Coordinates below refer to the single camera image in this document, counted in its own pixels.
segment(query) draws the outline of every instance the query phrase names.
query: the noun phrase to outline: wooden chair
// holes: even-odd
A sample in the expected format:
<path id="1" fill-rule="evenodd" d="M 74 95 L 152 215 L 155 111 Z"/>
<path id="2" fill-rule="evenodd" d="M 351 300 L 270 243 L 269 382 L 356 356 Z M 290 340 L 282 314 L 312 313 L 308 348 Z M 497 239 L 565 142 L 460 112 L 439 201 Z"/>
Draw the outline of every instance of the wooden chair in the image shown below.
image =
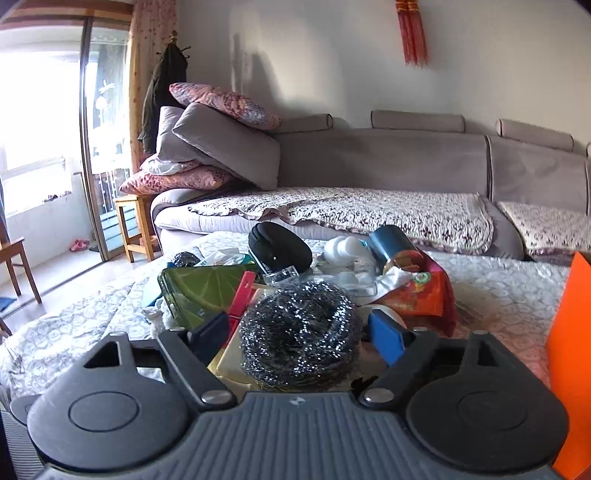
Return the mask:
<path id="1" fill-rule="evenodd" d="M 33 295 L 35 295 L 37 303 L 41 303 L 41 296 L 39 295 L 39 291 L 37 290 L 37 286 L 35 285 L 35 280 L 33 279 L 31 267 L 29 266 L 29 262 L 27 261 L 25 247 L 22 244 L 24 241 L 25 239 L 23 237 L 17 238 L 16 240 L 9 240 L 8 233 L 6 232 L 6 227 L 4 223 L 0 220 L 0 263 L 6 263 L 8 275 L 10 275 L 10 280 L 12 282 L 12 286 L 14 287 L 14 291 L 17 294 L 17 297 L 21 296 L 22 294 L 21 289 L 18 286 L 17 275 L 14 271 L 14 267 L 16 266 L 24 268 L 25 273 L 27 274 L 27 278 L 29 280 L 29 284 L 31 285 Z M 17 255 L 20 255 L 22 264 L 12 263 L 12 257 L 16 257 Z M 0 329 L 4 330 L 9 335 L 12 335 L 12 332 L 6 326 L 6 324 L 1 318 Z"/>

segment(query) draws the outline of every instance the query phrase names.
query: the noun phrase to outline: tiled floor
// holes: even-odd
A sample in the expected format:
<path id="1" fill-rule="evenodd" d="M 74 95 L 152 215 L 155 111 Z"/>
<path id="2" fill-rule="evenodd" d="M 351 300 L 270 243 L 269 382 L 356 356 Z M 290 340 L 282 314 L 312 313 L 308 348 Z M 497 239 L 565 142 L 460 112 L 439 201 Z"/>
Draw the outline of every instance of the tiled floor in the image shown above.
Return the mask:
<path id="1" fill-rule="evenodd" d="M 18 284 L 21 287 L 22 296 L 1 313 L 7 326 L 16 332 L 22 325 L 31 320 L 38 319 L 48 312 L 55 312 L 61 307 L 91 294 L 101 285 L 104 285 L 134 268 L 145 265 L 148 260 L 141 254 L 135 255 L 135 262 L 130 264 L 125 255 L 120 255 L 113 260 L 100 264 L 82 275 L 67 281 L 72 277 L 100 263 L 98 253 L 86 251 L 59 255 L 44 264 L 33 268 L 33 277 L 37 288 L 41 293 L 43 303 L 38 304 L 24 275 L 19 275 Z M 51 290 L 56 285 L 65 282 L 63 285 Z M 0 286 L 0 296 L 15 298 L 12 284 L 7 282 Z"/>

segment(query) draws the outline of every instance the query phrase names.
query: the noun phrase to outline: clutter pile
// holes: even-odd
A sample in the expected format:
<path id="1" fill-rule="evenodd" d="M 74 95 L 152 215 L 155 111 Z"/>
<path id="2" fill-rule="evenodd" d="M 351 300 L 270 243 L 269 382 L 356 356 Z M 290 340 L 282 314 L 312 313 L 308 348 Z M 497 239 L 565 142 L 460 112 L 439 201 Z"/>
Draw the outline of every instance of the clutter pile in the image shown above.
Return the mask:
<path id="1" fill-rule="evenodd" d="M 394 225 L 366 242 L 334 238 L 321 255 L 272 222 L 257 224 L 248 244 L 249 254 L 176 255 L 142 301 L 155 334 L 227 325 L 209 368 L 238 398 L 249 390 L 350 391 L 375 379 L 387 368 L 368 338 L 375 309 L 402 327 L 453 333 L 447 274 Z"/>

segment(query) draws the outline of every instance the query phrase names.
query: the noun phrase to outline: sofa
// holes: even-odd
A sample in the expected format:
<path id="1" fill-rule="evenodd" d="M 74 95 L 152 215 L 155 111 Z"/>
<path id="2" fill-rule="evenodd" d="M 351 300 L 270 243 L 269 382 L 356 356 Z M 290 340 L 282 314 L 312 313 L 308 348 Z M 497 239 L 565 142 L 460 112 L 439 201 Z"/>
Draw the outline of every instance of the sofa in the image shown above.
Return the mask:
<path id="1" fill-rule="evenodd" d="M 485 255 L 517 260 L 526 257 L 522 238 L 497 202 L 589 214 L 589 160 L 572 151 L 570 135 L 501 120 L 498 137 L 464 133 L 464 126 L 460 115 L 387 111 L 372 113 L 372 128 L 337 129 L 331 122 L 320 127 L 316 122 L 313 129 L 298 124 L 306 131 L 287 126 L 274 134 L 281 149 L 278 186 L 478 193 L 494 227 Z M 224 194 L 228 190 L 204 196 L 176 189 L 157 196 L 151 214 L 163 251 L 211 232 L 250 231 L 259 220 L 199 215 L 187 208 Z M 310 220 L 295 225 L 276 215 L 261 220 L 278 222 L 302 238 L 342 234 Z"/>

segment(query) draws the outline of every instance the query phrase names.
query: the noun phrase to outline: black device base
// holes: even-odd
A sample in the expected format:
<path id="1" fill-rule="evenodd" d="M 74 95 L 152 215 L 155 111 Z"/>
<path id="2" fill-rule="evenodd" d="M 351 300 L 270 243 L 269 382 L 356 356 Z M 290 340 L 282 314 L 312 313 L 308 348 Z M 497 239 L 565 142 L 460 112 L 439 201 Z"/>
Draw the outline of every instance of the black device base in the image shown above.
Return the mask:
<path id="1" fill-rule="evenodd" d="M 252 392 L 237 404 L 191 351 L 200 332 L 179 330 L 111 334 L 12 410 L 47 463 L 43 480 L 560 478 L 549 464 L 564 407 L 491 334 L 441 339 L 372 315 L 405 352 L 359 398 Z"/>

